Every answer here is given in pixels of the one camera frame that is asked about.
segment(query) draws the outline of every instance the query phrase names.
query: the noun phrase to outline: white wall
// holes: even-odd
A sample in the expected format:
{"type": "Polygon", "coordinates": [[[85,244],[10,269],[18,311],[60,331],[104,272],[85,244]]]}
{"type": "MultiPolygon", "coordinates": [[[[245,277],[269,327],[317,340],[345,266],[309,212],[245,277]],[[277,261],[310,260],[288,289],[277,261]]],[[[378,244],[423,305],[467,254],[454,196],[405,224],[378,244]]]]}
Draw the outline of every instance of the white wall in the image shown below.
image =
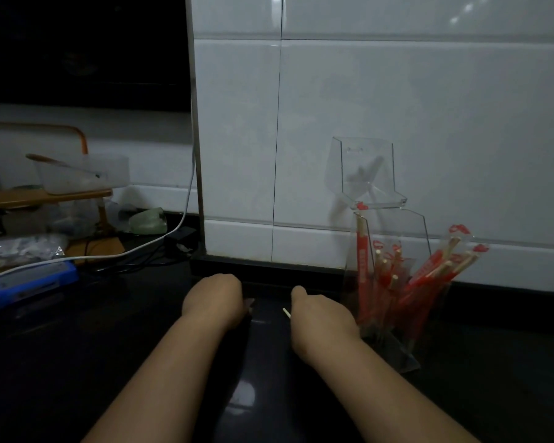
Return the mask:
{"type": "MultiPolygon", "coordinates": [[[[185,113],[82,109],[0,104],[1,122],[49,123],[79,127],[90,153],[129,157],[131,186],[114,191],[113,200],[140,208],[182,212],[191,174],[191,116],[185,113]]],[[[3,188],[39,182],[29,152],[65,155],[81,152],[74,133],[60,130],[0,127],[3,188]]],[[[196,213],[197,184],[189,200],[196,213]]]]}
{"type": "Polygon", "coordinates": [[[193,4],[209,253],[342,267],[330,139],[385,138],[433,238],[494,243],[462,280],[554,290],[554,0],[193,4]]]}

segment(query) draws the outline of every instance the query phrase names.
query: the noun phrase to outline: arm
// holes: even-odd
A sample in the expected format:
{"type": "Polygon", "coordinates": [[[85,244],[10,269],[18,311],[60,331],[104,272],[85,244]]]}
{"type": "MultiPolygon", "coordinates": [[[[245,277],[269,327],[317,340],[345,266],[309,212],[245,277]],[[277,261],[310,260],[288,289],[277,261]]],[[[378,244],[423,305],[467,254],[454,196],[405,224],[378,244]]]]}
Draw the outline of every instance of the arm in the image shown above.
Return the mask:
{"type": "Polygon", "coordinates": [[[199,281],[168,330],[84,443],[187,442],[215,351],[247,312],[232,275],[199,281]]]}
{"type": "Polygon", "coordinates": [[[316,369],[367,442],[477,442],[359,337],[349,311],[322,295],[292,291],[294,351],[316,369]]]}

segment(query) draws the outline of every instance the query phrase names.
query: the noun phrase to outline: blue device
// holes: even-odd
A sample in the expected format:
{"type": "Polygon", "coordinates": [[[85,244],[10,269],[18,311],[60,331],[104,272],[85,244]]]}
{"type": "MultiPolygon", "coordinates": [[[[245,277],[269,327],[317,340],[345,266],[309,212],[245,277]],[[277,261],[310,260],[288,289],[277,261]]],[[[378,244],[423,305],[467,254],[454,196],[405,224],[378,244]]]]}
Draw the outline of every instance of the blue device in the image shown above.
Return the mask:
{"type": "Polygon", "coordinates": [[[69,261],[21,269],[0,276],[0,308],[76,281],[78,271],[69,261]]]}

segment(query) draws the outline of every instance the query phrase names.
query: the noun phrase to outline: forearm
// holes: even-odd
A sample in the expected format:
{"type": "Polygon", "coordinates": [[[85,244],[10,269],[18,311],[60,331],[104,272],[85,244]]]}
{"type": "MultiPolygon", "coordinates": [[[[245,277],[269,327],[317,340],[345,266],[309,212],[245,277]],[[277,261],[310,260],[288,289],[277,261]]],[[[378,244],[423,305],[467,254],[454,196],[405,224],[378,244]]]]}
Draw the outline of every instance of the forearm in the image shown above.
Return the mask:
{"type": "Polygon", "coordinates": [[[369,443],[477,441],[364,342],[322,353],[317,372],[369,443]]]}
{"type": "Polygon", "coordinates": [[[179,319],[83,442],[189,441],[222,337],[219,329],[179,319]]]}

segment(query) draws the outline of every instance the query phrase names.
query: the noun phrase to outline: green plastic item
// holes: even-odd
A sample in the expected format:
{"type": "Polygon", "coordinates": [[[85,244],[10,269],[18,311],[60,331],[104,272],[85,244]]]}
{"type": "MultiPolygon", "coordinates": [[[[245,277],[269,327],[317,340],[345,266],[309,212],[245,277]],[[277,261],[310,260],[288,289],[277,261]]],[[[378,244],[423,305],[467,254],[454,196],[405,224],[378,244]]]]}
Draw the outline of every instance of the green plastic item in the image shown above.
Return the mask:
{"type": "Polygon", "coordinates": [[[167,229],[166,216],[160,207],[129,218],[129,232],[133,234],[164,234],[167,229]]]}

